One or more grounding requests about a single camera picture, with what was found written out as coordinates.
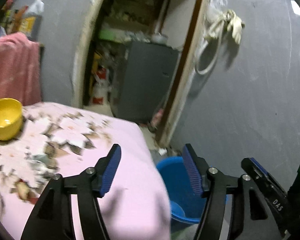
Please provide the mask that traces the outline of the red white sack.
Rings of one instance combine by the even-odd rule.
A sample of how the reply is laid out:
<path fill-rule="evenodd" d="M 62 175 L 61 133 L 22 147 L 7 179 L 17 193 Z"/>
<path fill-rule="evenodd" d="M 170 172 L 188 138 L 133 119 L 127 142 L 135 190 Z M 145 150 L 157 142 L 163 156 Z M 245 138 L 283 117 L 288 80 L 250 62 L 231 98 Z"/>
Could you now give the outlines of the red white sack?
<path fill-rule="evenodd" d="M 94 72 L 95 83 L 93 86 L 93 93 L 91 96 L 91 103 L 93 105 L 104 105 L 108 101 L 109 92 L 109 78 L 108 70 L 102 66 L 98 66 Z"/>

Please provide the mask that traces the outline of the grey refrigerator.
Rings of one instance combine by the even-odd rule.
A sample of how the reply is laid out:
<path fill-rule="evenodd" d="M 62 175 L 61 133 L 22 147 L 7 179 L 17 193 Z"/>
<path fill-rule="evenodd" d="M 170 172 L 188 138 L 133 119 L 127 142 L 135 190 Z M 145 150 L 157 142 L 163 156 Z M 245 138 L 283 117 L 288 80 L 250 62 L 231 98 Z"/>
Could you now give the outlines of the grey refrigerator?
<path fill-rule="evenodd" d="M 178 57 L 179 51 L 165 45 L 129 42 L 114 73 L 113 115 L 136 123 L 151 121 L 165 101 Z"/>

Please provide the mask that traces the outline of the yellow plastic bowl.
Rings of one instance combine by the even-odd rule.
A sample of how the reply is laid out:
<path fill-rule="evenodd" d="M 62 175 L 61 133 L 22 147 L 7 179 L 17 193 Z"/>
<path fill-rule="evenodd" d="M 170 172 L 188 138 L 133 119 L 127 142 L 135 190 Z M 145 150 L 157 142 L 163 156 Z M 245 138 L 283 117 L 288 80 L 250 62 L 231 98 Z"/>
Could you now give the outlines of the yellow plastic bowl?
<path fill-rule="evenodd" d="M 15 137 L 23 124 L 23 106 L 13 98 L 0 99 L 0 140 L 8 141 Z"/>

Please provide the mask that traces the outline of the blue plastic basin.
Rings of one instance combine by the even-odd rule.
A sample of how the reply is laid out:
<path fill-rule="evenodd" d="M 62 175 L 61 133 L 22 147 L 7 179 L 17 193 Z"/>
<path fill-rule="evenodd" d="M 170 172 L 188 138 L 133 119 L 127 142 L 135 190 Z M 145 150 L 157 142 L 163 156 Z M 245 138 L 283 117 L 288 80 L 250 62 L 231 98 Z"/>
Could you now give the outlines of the blue plastic basin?
<path fill-rule="evenodd" d="M 182 157 L 168 157 L 157 163 L 171 204 L 171 217 L 182 224 L 200 222 L 206 199 L 194 194 Z"/>

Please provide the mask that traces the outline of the pink checked towel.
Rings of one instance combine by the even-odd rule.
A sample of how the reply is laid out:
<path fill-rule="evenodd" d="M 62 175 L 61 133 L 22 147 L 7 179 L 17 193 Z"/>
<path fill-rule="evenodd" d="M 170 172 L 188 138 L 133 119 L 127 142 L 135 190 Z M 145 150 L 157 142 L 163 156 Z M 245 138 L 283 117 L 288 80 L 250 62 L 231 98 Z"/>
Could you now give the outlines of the pink checked towel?
<path fill-rule="evenodd" d="M 24 106 L 42 100 L 40 45 L 23 33 L 0 37 L 0 99 L 13 98 Z"/>

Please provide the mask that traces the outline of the silver foil trash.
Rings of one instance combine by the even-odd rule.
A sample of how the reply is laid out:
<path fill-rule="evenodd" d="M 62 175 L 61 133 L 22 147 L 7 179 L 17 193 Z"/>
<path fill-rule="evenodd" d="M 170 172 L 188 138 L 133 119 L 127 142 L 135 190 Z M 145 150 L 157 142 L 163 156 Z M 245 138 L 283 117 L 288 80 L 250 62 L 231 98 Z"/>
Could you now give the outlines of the silver foil trash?
<path fill-rule="evenodd" d="M 33 155 L 29 162 L 31 168 L 36 171 L 58 170 L 57 160 L 47 154 Z"/>

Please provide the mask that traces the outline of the cream rubber gloves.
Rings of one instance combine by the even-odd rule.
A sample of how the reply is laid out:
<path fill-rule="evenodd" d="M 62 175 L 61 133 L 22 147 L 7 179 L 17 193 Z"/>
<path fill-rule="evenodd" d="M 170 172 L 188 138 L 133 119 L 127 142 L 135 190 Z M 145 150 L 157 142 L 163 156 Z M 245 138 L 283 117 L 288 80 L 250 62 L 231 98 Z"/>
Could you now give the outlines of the cream rubber gloves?
<path fill-rule="evenodd" d="M 204 33 L 206 41 L 221 40 L 223 33 L 227 31 L 231 34 L 234 42 L 240 45 L 245 23 L 233 10 L 210 12 L 206 19 L 209 24 Z"/>

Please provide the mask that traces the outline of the green plastic box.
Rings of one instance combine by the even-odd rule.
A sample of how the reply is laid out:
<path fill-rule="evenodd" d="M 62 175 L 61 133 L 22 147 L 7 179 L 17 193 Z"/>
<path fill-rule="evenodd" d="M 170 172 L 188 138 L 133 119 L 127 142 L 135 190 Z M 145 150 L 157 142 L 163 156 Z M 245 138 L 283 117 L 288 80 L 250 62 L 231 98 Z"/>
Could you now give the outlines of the green plastic box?
<path fill-rule="evenodd" d="M 98 38 L 100 40 L 116 41 L 120 38 L 120 33 L 117 29 L 101 29 Z"/>

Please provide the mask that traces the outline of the pink floral table cloth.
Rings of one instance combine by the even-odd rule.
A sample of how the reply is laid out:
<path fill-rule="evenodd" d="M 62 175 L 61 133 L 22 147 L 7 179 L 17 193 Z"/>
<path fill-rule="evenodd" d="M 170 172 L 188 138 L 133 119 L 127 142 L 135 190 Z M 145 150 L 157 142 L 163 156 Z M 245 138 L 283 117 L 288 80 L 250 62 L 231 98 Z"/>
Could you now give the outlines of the pink floral table cloth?
<path fill-rule="evenodd" d="M 170 239 L 170 211 L 137 124 L 0 99 L 0 239 Z"/>

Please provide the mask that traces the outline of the metal pot on fridge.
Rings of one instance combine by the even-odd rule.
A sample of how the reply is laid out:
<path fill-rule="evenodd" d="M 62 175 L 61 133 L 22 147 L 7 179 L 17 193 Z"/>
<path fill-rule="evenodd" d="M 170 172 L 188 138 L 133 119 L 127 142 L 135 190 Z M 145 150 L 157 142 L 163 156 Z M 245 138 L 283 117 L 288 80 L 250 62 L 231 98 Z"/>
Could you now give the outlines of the metal pot on fridge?
<path fill-rule="evenodd" d="M 151 42 L 156 44 L 166 44 L 168 41 L 168 36 L 161 33 L 154 33 L 151 36 Z"/>

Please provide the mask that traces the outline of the large oil jug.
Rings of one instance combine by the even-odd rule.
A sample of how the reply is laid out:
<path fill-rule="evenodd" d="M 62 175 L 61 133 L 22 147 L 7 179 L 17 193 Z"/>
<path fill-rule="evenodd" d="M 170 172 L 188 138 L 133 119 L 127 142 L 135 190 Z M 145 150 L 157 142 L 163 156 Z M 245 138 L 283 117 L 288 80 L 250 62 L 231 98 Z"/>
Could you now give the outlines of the large oil jug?
<path fill-rule="evenodd" d="M 18 31 L 25 34 L 30 41 L 38 40 L 44 6 L 43 0 L 34 0 L 22 15 Z"/>

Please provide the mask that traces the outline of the brown vegetable peel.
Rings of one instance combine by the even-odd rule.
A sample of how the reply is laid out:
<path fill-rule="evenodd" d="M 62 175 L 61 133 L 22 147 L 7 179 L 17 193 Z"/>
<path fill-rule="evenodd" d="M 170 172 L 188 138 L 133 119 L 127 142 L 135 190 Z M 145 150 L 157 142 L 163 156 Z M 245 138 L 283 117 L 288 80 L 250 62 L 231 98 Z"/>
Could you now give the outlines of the brown vegetable peel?
<path fill-rule="evenodd" d="M 18 181 L 15 185 L 17 194 L 21 200 L 28 200 L 30 188 L 24 181 Z"/>

